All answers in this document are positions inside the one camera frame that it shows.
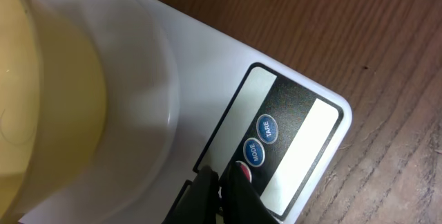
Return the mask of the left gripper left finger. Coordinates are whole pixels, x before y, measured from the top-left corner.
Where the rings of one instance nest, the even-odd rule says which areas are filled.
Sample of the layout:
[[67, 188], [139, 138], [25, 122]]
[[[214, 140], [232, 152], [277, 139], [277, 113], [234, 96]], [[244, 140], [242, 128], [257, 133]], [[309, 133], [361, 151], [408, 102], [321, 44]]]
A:
[[188, 192], [163, 223], [216, 224], [219, 209], [218, 174], [209, 166], [201, 168]]

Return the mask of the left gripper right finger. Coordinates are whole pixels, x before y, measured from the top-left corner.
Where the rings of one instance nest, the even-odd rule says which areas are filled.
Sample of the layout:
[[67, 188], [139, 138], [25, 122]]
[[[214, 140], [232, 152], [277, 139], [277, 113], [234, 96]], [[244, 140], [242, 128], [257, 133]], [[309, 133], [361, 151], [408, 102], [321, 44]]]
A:
[[237, 164], [221, 181], [221, 199], [226, 224], [278, 224]]

